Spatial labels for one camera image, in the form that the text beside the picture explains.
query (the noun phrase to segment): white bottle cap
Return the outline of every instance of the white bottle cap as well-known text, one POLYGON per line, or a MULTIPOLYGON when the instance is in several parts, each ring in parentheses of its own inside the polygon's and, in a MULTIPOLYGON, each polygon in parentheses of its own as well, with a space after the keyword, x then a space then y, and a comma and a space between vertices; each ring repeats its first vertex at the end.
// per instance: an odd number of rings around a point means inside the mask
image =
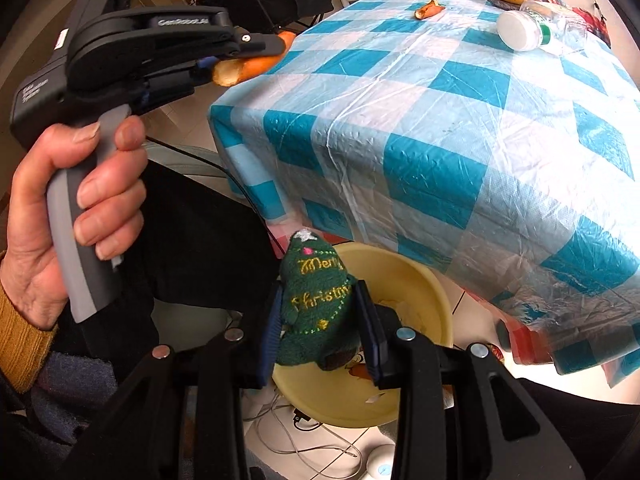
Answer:
POLYGON ((394 444, 384 444, 374 449, 367 458, 367 473, 373 480, 389 480, 394 467, 394 444))
POLYGON ((533 50, 549 43, 549 28, 520 10, 503 12, 497 21, 500 39, 513 50, 533 50))

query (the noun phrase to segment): plastic bottle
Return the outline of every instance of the plastic bottle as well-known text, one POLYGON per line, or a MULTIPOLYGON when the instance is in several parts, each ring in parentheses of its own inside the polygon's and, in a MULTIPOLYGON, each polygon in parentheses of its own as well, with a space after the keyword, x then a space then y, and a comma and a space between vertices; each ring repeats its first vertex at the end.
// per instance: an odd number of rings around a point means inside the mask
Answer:
POLYGON ((587 24, 572 10, 527 0, 520 10, 502 13, 497 21, 504 43, 517 51, 543 50, 565 56, 584 49, 587 24))

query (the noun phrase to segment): knitted sleeve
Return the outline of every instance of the knitted sleeve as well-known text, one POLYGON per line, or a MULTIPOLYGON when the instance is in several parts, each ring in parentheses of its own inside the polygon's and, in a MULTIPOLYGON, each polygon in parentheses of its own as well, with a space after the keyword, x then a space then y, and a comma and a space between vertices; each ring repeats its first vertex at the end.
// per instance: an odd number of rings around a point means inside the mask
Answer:
POLYGON ((31 326, 14 308, 0 283, 0 370, 19 394, 36 380, 57 327, 43 332, 31 326))

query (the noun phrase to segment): gripper handle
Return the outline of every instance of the gripper handle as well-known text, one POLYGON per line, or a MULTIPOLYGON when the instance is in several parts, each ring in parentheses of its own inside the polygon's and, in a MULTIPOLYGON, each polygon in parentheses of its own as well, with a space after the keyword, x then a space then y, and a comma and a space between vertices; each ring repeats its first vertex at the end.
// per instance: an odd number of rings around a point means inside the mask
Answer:
POLYGON ((84 178, 116 150, 113 136, 120 123, 131 114, 122 105, 100 116, 100 141, 95 151, 80 164, 58 170, 47 187, 49 227, 62 269, 62 277, 76 323, 83 322, 115 300, 122 290, 116 266, 122 258, 110 262, 98 259, 95 247, 83 247, 74 236, 74 222, 82 213, 78 206, 78 187, 84 178))

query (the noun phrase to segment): plastic tablecloth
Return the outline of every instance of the plastic tablecloth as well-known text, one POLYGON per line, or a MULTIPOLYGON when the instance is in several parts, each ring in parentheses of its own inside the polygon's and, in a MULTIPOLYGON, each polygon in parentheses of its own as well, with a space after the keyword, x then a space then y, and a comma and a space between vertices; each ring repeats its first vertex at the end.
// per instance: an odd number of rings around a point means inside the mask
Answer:
POLYGON ((640 362, 640 92, 592 35, 514 53, 485 0, 416 20, 428 1, 301 34, 212 105, 221 156, 270 223, 423 262, 535 334, 521 362, 614 384, 640 362))

